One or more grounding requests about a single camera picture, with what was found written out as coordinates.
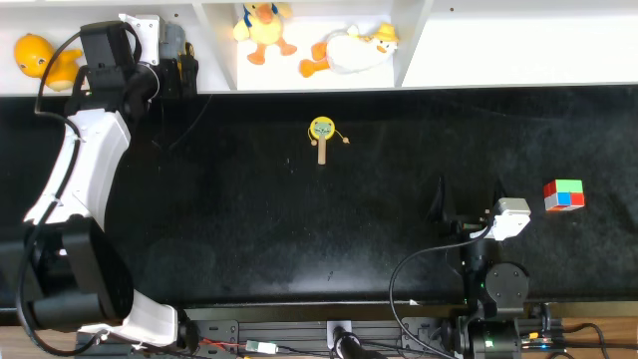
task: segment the white shelf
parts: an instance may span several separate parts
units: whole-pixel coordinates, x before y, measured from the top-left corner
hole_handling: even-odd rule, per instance
[[[117,20],[119,13],[158,14],[182,26],[193,44],[201,93],[638,83],[636,0],[290,3],[293,17],[284,20],[284,38],[298,51],[282,57],[269,47],[263,66],[246,59],[255,44],[232,38],[243,15],[238,0],[0,0],[0,46],[13,49],[18,38],[34,33],[55,47],[81,26]],[[381,22],[395,25],[401,40],[388,63],[347,76],[299,74],[299,62],[329,33],[353,24],[372,33]],[[80,41],[71,46],[80,47]],[[33,96],[39,79],[19,71],[12,51],[4,54],[0,96]]]

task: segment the black table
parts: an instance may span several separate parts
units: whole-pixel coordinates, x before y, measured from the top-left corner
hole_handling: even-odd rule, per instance
[[[531,273],[529,300],[637,299],[637,90],[215,96],[172,152],[154,142],[176,139],[207,96],[164,104],[163,120],[156,102],[120,163],[107,235],[137,289],[163,303],[381,301],[404,256],[445,242],[425,221],[439,175],[463,213],[488,208],[500,179],[532,210],[503,244]],[[62,128],[32,106],[0,100],[2,225],[33,204],[60,145]],[[325,167],[306,135],[318,116],[351,141],[330,140]],[[553,179],[583,180],[586,208],[546,213]],[[11,306],[0,284],[0,306]],[[397,291],[463,301],[441,252],[408,265]]]

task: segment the yellow plush duck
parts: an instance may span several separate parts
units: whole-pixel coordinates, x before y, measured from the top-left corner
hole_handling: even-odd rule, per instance
[[[297,52],[297,47],[286,43],[283,39],[284,18],[292,16],[290,6],[285,3],[244,3],[244,16],[235,26],[232,34],[237,41],[250,38],[257,44],[257,51],[248,55],[248,61],[255,65],[266,62],[266,48],[276,44],[281,55],[290,56]]]
[[[303,60],[299,71],[309,78],[317,71],[332,70],[337,74],[353,74],[381,65],[397,50],[399,38],[394,26],[384,23],[372,37],[359,35],[351,26],[348,31],[330,34],[324,42],[312,47],[314,60]]]
[[[55,50],[41,36],[27,34],[18,40],[13,51],[16,63],[27,76],[41,79]],[[82,50],[63,51],[55,61],[45,84],[53,91],[68,90],[78,75],[76,60],[82,57]]]

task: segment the colorful cube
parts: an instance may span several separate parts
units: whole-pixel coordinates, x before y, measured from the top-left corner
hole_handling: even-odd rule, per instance
[[[575,210],[585,206],[580,179],[557,179],[542,189],[547,211]]]

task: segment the orange beak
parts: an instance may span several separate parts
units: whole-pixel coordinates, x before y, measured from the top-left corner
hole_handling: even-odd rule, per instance
[[[256,11],[257,18],[264,24],[270,24],[272,22],[272,17],[274,14],[272,13],[272,7],[268,4],[263,4],[257,8]]]

